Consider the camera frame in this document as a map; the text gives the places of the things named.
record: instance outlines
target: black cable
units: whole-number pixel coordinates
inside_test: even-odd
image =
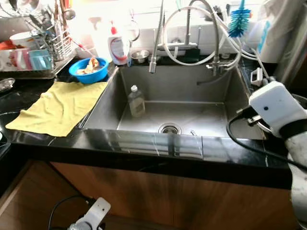
[[[51,222],[52,222],[52,219],[53,219],[53,215],[54,215],[54,212],[55,210],[57,209],[57,207],[62,204],[63,202],[69,200],[69,199],[72,199],[72,198],[83,198],[85,201],[88,201],[90,198],[86,197],[86,196],[83,196],[83,195],[72,195],[72,196],[69,196],[67,198],[64,198],[62,200],[60,200],[58,203],[55,204],[55,206],[53,207],[52,211],[51,211],[51,214],[50,214],[50,217],[49,217],[49,222],[48,222],[48,228],[47,230],[51,230]]]
[[[307,167],[304,166],[304,165],[302,165],[302,164],[300,164],[300,163],[298,163],[298,162],[289,160],[288,158],[283,157],[283,156],[280,156],[280,155],[278,155],[277,153],[274,153],[274,152],[271,152],[271,151],[263,151],[263,150],[260,150],[260,149],[253,148],[253,147],[251,147],[251,146],[249,146],[249,145],[246,145],[246,144],[242,143],[241,141],[239,141],[239,140],[233,135],[233,133],[232,133],[231,130],[230,130],[231,124],[234,123],[236,120],[239,120],[239,119],[241,119],[240,116],[236,116],[235,118],[232,118],[232,119],[228,122],[228,124],[227,124],[227,126],[226,126],[227,134],[229,135],[229,137],[230,137],[235,143],[237,143],[238,145],[240,145],[240,146],[242,146],[242,147],[244,147],[244,148],[246,148],[246,149],[248,149],[248,150],[251,150],[251,151],[253,151],[253,152],[260,153],[260,154],[264,154],[264,155],[268,155],[268,156],[270,156],[270,157],[274,157],[274,158],[276,158],[276,159],[279,159],[280,161],[283,161],[283,162],[289,163],[289,164],[291,164],[291,165],[294,165],[294,166],[296,166],[297,168],[299,168],[299,169],[301,169],[301,170],[307,171]]]

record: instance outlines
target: cup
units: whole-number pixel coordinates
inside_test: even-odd
[[[30,61],[34,70],[52,68],[51,56],[46,49],[29,51]]]
[[[0,50],[0,71],[16,71],[14,49]]]
[[[14,59],[18,70],[32,70],[28,48],[14,50]]]

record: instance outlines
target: wooden cabinet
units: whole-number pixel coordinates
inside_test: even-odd
[[[121,217],[188,230],[297,228],[288,190],[52,164],[84,195],[106,199],[110,213]]]
[[[75,194],[49,165],[29,163],[0,199],[0,230],[45,230],[53,206]],[[81,199],[67,201],[56,210],[52,226],[68,227],[87,210]]]

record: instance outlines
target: dish soap bottle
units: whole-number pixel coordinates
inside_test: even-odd
[[[136,85],[131,86],[131,93],[128,95],[128,103],[133,117],[140,117],[145,113],[144,96]]]
[[[111,23],[111,36],[107,41],[109,52],[116,65],[125,65],[130,49],[129,40],[117,31],[116,27],[113,25],[113,21],[111,21]]]

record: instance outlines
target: kitchen sink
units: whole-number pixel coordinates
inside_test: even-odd
[[[137,85],[146,99],[146,113],[131,116],[127,103],[130,87]],[[248,105],[246,85],[238,69],[218,78],[204,66],[121,67],[86,119],[83,128],[175,133],[227,137],[227,121]],[[257,127],[234,123],[238,138],[263,139]]]

